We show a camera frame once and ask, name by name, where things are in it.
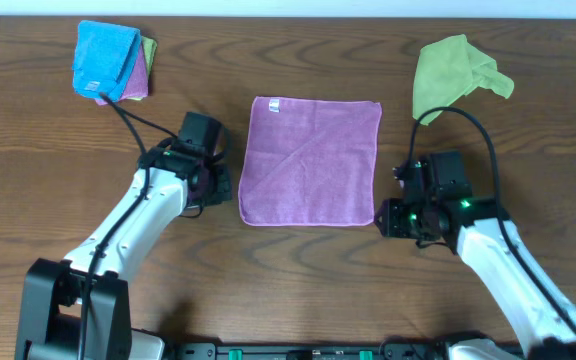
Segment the purple microfiber cloth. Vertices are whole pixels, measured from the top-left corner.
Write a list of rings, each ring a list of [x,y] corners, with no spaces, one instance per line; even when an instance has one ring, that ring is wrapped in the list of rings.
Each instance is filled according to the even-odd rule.
[[[257,97],[239,181],[251,226],[365,226],[373,221],[377,135],[372,101]]]

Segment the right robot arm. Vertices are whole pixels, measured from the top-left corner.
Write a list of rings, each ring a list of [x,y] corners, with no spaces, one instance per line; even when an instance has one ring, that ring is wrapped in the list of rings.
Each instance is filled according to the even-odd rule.
[[[576,305],[530,254],[497,197],[473,195],[461,154],[429,154],[393,173],[403,194],[377,211],[380,233],[458,256],[486,286],[526,358],[576,359]]]

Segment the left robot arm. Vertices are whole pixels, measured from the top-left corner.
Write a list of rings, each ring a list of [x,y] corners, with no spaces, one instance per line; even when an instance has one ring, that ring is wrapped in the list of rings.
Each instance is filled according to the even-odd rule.
[[[133,328],[129,285],[173,220],[231,200],[229,145],[218,120],[189,112],[178,133],[144,149],[126,193],[92,234],[62,260],[29,268],[16,358],[173,358],[172,344]]]

